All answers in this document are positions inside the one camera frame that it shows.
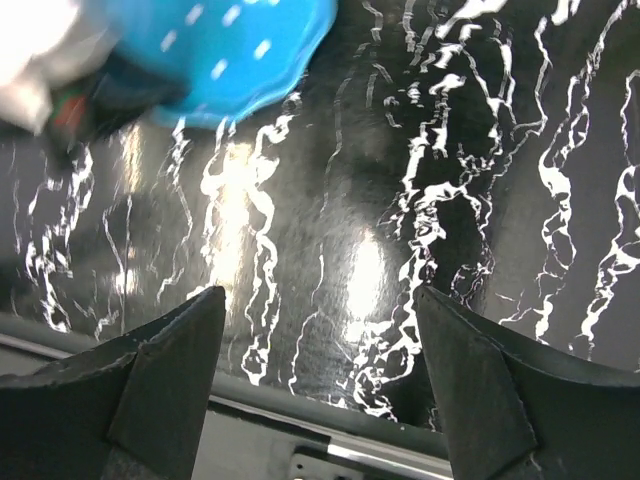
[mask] blurry black object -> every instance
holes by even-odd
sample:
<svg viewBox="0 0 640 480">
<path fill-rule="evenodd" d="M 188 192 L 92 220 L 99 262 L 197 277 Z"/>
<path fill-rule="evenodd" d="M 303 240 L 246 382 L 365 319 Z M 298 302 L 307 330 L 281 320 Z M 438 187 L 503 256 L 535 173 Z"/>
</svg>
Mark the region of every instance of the blurry black object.
<svg viewBox="0 0 640 480">
<path fill-rule="evenodd" d="M 418 324 L 457 480 L 636 479 L 640 376 L 564 354 L 433 289 Z"/>
<path fill-rule="evenodd" d="M 191 478 L 224 305 L 208 289 L 93 350 L 0 377 L 0 478 Z"/>
<path fill-rule="evenodd" d="M 70 168 L 83 145 L 188 94 L 185 80 L 142 68 L 114 51 L 99 71 L 51 92 L 54 112 L 43 135 L 59 166 Z"/>
</svg>

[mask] blue object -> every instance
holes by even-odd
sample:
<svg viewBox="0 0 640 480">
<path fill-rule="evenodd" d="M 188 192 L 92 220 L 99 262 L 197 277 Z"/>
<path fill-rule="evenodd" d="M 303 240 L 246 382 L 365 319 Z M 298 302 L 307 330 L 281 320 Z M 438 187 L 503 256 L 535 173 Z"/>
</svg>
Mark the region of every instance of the blue object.
<svg viewBox="0 0 640 480">
<path fill-rule="evenodd" d="M 337 0 L 103 0 L 118 48 L 142 67 L 187 77 L 190 95 L 154 109 L 215 128 L 284 98 L 336 15 Z"/>
</svg>

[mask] black marble table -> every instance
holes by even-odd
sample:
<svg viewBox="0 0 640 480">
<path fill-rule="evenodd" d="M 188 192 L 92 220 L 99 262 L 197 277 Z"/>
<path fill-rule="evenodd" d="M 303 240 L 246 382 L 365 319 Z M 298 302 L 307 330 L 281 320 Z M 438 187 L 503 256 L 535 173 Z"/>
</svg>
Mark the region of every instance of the black marble table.
<svg viewBox="0 0 640 480">
<path fill-rule="evenodd" d="M 639 26 L 626 0 L 343 0 L 237 125 L 141 120 L 73 174 L 5 135 L 1 307 L 107 339 L 222 285 L 220 371 L 426 428 L 421 284 L 637 370 Z"/>
</svg>

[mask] blue tray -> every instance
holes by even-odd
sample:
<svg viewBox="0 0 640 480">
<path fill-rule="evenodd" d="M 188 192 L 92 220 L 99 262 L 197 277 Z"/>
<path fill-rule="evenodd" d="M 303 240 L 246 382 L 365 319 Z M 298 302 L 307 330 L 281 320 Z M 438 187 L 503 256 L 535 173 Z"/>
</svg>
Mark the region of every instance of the blue tray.
<svg viewBox="0 0 640 480">
<path fill-rule="evenodd" d="M 119 48 L 141 66 L 187 76 L 191 94 L 153 118 L 215 128 L 284 98 L 336 15 L 336 0 L 103 0 Z"/>
</svg>

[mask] black marble surface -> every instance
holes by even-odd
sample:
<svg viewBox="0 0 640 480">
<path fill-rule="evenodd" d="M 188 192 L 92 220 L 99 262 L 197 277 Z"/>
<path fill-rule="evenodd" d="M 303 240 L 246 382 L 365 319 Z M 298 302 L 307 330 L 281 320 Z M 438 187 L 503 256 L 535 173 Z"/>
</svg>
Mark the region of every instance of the black marble surface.
<svg viewBox="0 0 640 480">
<path fill-rule="evenodd" d="M 630 1 L 343 0 L 238 125 L 141 120 L 72 175 L 5 134 L 2 309 L 107 339 L 222 285 L 221 371 L 426 428 L 420 284 L 635 371 L 639 25 Z"/>
</svg>

